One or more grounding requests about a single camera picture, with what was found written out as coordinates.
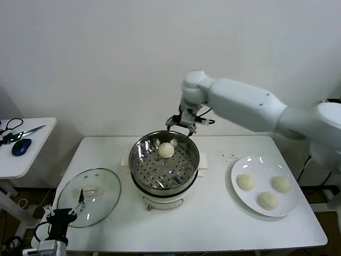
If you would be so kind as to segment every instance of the scissors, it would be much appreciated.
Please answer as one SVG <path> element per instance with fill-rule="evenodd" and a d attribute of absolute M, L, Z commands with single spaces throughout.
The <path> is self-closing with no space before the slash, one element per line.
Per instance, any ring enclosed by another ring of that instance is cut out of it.
<path fill-rule="evenodd" d="M 21 123 L 20 123 L 19 125 L 16 125 L 16 126 L 13 127 L 13 128 L 9 128 L 9 127 L 8 127 L 8 126 L 9 126 L 9 123 L 10 123 L 11 121 L 15 120 L 15 119 L 20 120 Z M 13 135 L 13 133 L 10 132 L 10 133 L 8 133 L 7 135 L 2 136 L 2 134 L 3 134 L 4 132 L 13 131 L 13 129 L 19 127 L 20 125 L 22 125 L 22 123 L 23 123 L 23 120 L 20 119 L 20 118 L 13 118 L 13 119 L 9 120 L 9 122 L 8 122 L 7 125 L 6 125 L 6 129 L 5 129 L 4 131 L 3 131 L 3 130 L 0 130 L 0 146 L 1 146 L 2 144 L 11 144 L 11 143 L 16 142 L 16 141 L 18 141 L 18 140 L 21 140 L 21 138 L 26 137 L 26 136 L 29 136 L 29 135 L 31 135 L 32 133 L 35 133 L 36 131 L 38 131 L 39 129 L 41 129 L 41 128 L 43 128 L 43 127 L 45 126 L 45 125 L 42 125 L 42 126 L 33 128 L 33 129 L 31 129 L 31 130 L 28 130 L 28 131 L 19 132 L 19 133 L 14 134 L 14 135 Z"/>

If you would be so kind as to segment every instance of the white robotic arm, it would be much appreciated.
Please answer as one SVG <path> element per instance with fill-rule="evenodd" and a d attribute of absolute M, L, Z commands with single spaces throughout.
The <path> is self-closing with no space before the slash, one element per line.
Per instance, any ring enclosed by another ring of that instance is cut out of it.
<path fill-rule="evenodd" d="M 304 135 L 333 151 L 341 151 L 341 104 L 338 103 L 292 108 L 265 89 L 229 79 L 215 80 L 203 71 L 193 71 L 182 83 L 180 114 L 167 120 L 167 128 L 179 125 L 192 134 L 196 123 L 209 124 L 210 121 L 196 116 L 202 105 L 255 132 L 276 132 L 287 137 Z"/>

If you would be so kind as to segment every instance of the table leg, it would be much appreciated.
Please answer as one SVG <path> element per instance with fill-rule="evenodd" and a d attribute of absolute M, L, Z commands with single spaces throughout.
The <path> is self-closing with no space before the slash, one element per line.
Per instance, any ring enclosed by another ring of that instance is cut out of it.
<path fill-rule="evenodd" d="M 13 195 L 14 197 L 18 195 L 18 191 L 16 191 L 7 180 L 0 181 L 0 187 L 7 193 L 11 193 L 11 195 Z"/>
<path fill-rule="evenodd" d="M 27 211 L 23 211 L 14 201 L 2 192 L 0 192 L 0 208 L 28 225 L 35 225 L 37 222 L 37 219 L 33 218 Z"/>

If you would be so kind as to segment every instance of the small robot arm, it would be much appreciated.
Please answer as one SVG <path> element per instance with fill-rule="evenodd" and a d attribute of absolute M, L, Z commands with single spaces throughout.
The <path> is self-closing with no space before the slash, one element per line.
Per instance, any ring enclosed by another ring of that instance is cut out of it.
<path fill-rule="evenodd" d="M 321 158 L 332 151 L 341 159 L 341 104 L 316 103 L 294 108 L 281 102 L 271 92 L 233 81 L 212 79 L 204 71 L 187 74 L 182 83 L 180 113 L 166 121 L 186 127 L 189 135 L 196 132 L 196 123 L 211 124 L 197 116 L 202 105 L 211 107 L 215 114 L 254 132 L 280 133 L 289 138 L 308 137 L 312 153 Z"/>
<path fill-rule="evenodd" d="M 55 209 L 53 210 L 50 205 L 44 206 L 46 214 L 46 222 L 40 223 L 36 229 L 34 237 L 39 241 L 38 248 L 26 249 L 22 251 L 23 256 L 66 256 L 66 247 L 68 245 L 68 239 L 66 233 L 68 226 L 71 222 L 77 219 L 79 214 L 85 207 L 83 190 L 81 190 L 78 204 L 72 209 Z M 36 236 L 36 230 L 40 225 L 50 224 L 51 230 L 48 234 L 48 238 L 44 241 Z"/>

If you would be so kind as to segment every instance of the stainless steel steamer basket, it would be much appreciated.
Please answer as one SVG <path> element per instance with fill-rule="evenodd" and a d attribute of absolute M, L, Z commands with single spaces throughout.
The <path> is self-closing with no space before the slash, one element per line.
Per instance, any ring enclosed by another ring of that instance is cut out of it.
<path fill-rule="evenodd" d="M 170 142 L 174 155 L 162 158 L 159 146 Z M 185 192 L 195 181 L 199 151 L 195 143 L 182 133 L 157 131 L 142 137 L 132 148 L 129 167 L 137 187 L 156 197 L 171 197 Z"/>

